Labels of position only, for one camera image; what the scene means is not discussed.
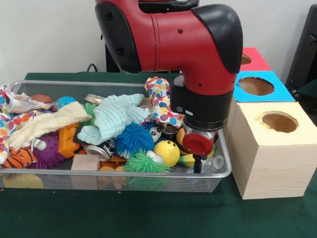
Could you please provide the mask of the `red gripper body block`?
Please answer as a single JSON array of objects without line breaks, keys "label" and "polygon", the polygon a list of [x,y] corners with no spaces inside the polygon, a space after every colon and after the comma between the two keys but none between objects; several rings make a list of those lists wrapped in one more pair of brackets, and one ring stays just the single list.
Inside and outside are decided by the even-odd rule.
[{"label": "red gripper body block", "polygon": [[185,128],[184,131],[182,144],[186,151],[199,156],[207,156],[212,152],[216,131],[201,131],[191,128]]}]

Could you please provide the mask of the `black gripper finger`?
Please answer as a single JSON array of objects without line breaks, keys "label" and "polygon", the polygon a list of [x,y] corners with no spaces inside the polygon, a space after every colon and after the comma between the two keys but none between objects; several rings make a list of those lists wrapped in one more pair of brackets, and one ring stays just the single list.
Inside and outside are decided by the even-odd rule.
[{"label": "black gripper finger", "polygon": [[200,155],[193,155],[193,158],[195,160],[194,162],[194,173],[200,174],[202,169],[202,156]]}]

